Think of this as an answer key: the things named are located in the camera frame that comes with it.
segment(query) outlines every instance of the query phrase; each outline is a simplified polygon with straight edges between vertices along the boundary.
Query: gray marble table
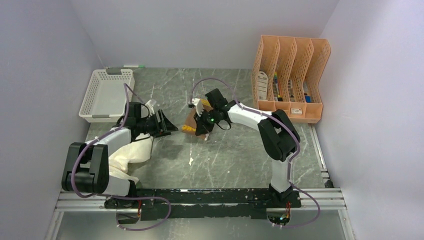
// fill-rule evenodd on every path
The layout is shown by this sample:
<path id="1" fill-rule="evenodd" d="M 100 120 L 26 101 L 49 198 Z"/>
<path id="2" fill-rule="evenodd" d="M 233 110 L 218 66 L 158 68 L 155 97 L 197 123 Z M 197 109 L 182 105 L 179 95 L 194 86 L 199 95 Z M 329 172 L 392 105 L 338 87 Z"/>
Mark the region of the gray marble table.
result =
<path id="1" fill-rule="evenodd" d="M 144 101 L 155 99 L 159 104 L 155 109 L 162 109 L 181 130 L 190 111 L 187 99 L 194 83 L 205 77 L 222 79 L 235 88 L 240 102 L 252 107 L 250 75 L 249 69 L 138 68 L 134 71 L 134 91 Z M 194 97 L 204 97 L 215 88 L 230 101 L 230 90 L 213 80 L 199 84 Z M 113 125 L 92 123 L 86 140 L 100 136 Z M 294 160 L 294 184 L 300 188 L 323 188 L 310 126 L 302 123 L 295 124 L 295 128 L 300 135 L 301 152 Z M 181 131 L 157 138 L 151 159 L 130 163 L 128 168 L 128 173 L 138 177 L 144 188 L 267 188 L 272 177 L 272 159 L 265 152 L 259 133 L 239 124 L 230 131 L 215 127 L 207 141 Z"/>

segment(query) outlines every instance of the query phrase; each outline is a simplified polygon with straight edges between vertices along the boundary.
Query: metal frame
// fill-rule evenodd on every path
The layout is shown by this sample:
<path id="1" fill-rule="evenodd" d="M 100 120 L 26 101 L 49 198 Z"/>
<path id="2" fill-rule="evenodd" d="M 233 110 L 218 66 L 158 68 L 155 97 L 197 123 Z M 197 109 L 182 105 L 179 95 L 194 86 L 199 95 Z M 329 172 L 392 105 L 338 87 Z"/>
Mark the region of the metal frame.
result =
<path id="1" fill-rule="evenodd" d="M 321 168 L 323 177 L 329 178 L 328 170 L 324 157 L 321 151 L 321 146 L 318 141 L 317 132 L 313 124 L 309 125 L 310 132 L 312 135 L 312 140 L 315 148 L 315 152 L 318 158 L 318 163 Z M 340 188 L 304 188 L 303 191 L 310 194 L 314 197 L 319 205 L 321 210 L 337 210 L 340 223 L 343 228 L 344 236 L 346 240 L 354 240 L 355 235 L 351 226 L 349 219 L 347 207 L 345 204 L 345 199 L 343 197 L 342 191 Z M 120 213 L 136 213 L 137 209 L 106 209 L 104 207 L 106 197 L 102 196 L 92 196 L 89 198 L 79 198 L 73 192 L 63 191 L 60 193 L 57 200 L 53 217 L 50 222 L 49 229 L 47 231 L 46 240 L 54 240 L 57 237 L 61 221 L 64 215 L 64 212 L 120 212 Z M 300 193 L 300 201 L 302 207 L 292 208 L 292 211 L 314 211 L 317 209 L 315 203 L 305 194 Z M 267 208 L 267 212 L 281 212 L 285 211 L 285 208 Z"/>

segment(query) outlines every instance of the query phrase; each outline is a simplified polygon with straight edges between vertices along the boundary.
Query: marble surface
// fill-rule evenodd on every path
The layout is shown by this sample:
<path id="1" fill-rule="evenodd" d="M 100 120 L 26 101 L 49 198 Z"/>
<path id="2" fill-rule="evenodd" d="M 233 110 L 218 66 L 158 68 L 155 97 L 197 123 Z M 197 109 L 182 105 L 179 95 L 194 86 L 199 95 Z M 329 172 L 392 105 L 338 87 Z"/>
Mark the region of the marble surface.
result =
<path id="1" fill-rule="evenodd" d="M 162 109 L 181 129 L 190 111 L 187 99 L 194 83 L 205 77 L 222 79 L 236 89 L 240 102 L 252 107 L 250 74 L 249 69 L 138 68 L 134 71 L 134 91 L 144 101 L 155 99 L 159 104 L 155 109 Z M 194 97 L 204 97 L 215 88 L 231 100 L 231 91 L 214 80 L 199 84 Z M 113 125 L 92 123 L 87 140 L 100 136 Z M 300 188 L 323 188 L 310 126 L 304 123 L 294 126 L 300 135 L 301 152 L 294 160 L 292 179 Z M 257 131 L 233 124 L 229 131 L 215 127 L 207 141 L 181 131 L 157 138 L 151 159 L 130 163 L 128 173 L 138 177 L 144 188 L 267 188 L 272 177 L 272 161 Z"/>

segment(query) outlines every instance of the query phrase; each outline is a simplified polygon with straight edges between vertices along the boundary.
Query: white label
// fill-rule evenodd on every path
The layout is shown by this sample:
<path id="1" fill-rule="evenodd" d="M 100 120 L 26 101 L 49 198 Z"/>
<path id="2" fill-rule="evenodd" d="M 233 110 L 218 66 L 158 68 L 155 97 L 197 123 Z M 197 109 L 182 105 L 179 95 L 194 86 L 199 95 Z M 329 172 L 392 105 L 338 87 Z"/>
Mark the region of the white label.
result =
<path id="1" fill-rule="evenodd" d="M 299 114 L 302 115 L 302 108 L 292 108 L 291 114 Z"/>

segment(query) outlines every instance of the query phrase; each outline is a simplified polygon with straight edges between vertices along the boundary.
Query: white basket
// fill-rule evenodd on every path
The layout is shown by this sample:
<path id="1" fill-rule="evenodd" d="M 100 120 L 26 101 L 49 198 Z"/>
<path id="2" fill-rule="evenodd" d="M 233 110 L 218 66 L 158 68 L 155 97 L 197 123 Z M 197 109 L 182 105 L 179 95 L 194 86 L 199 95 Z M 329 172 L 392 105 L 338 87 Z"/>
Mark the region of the white basket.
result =
<path id="1" fill-rule="evenodd" d="M 106 70 L 94 70 L 84 101 L 79 109 L 79 116 L 89 123 L 112 123 L 124 115 L 124 83 L 134 88 L 134 75 L 131 69 L 121 69 L 121 74 L 107 74 Z M 131 101 L 133 93 L 128 91 Z"/>

